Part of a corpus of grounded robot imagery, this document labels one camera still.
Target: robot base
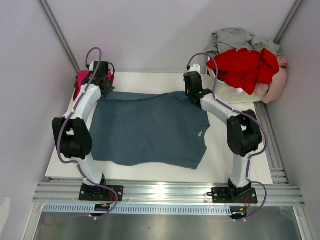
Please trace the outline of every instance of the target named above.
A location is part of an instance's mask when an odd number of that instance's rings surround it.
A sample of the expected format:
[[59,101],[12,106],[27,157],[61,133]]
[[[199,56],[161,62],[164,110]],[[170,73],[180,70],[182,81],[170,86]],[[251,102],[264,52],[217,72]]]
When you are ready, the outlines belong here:
[[[108,186],[104,175],[102,176],[100,185],[113,189],[118,195],[118,202],[122,202],[124,186]],[[113,202],[114,197],[112,192],[105,188],[99,186],[89,186],[83,183],[80,189],[79,200]]]
[[257,204],[258,198],[254,188],[251,188],[251,183],[241,188],[235,188],[229,179],[228,187],[213,187],[207,195],[212,197],[212,202],[215,204],[245,204],[247,197],[251,204]]

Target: red fabric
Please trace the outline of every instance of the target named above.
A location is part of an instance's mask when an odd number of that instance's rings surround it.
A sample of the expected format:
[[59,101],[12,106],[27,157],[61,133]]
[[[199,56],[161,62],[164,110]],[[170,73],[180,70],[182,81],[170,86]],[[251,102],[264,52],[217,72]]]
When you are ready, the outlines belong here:
[[88,76],[89,73],[90,73],[90,71],[78,72],[78,76],[77,76],[76,82],[74,84],[75,90],[74,90],[74,94],[73,94],[73,101],[75,101],[76,98],[78,97],[78,95],[80,93],[82,81],[86,78],[86,76]]
[[[249,95],[254,93],[257,83],[269,85],[280,70],[277,57],[266,48],[261,52],[231,49],[214,59],[218,65],[218,79],[236,89],[242,88]],[[206,65],[216,70],[212,60]]]
[[[90,71],[79,71],[78,76],[76,79],[76,82],[74,84],[75,90],[73,94],[73,101],[75,101],[80,93],[82,81],[88,76]],[[109,78],[110,82],[114,84],[115,76],[111,74],[111,72],[108,73],[107,77]]]

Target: metal floor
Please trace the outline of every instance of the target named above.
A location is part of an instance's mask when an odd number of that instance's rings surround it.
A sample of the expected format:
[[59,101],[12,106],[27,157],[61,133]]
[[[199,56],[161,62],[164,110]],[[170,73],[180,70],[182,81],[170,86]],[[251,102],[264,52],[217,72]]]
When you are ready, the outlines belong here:
[[80,217],[52,226],[74,213],[43,212],[35,240],[301,240],[292,207],[264,207],[243,222],[227,216],[110,214]]

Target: gray t-shirt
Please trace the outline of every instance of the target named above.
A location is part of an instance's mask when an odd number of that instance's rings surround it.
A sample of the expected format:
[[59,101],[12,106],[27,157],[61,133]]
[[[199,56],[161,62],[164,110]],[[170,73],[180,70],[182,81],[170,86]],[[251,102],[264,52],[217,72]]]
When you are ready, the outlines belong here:
[[165,163],[197,169],[209,126],[208,114],[183,91],[112,92],[99,100],[94,112],[92,156],[124,166]]

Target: white laundry basket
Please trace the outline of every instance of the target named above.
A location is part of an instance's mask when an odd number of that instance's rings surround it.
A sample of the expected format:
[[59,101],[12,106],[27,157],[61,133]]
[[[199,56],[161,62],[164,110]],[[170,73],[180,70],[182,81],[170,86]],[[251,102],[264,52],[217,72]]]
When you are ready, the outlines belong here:
[[[215,81],[216,74],[211,68],[206,67],[206,73],[208,73],[210,78]],[[215,94],[222,101],[229,104],[254,103],[260,102],[263,99],[263,96],[257,96],[255,93],[249,95],[241,88],[236,89],[219,79],[217,79],[216,82]]]

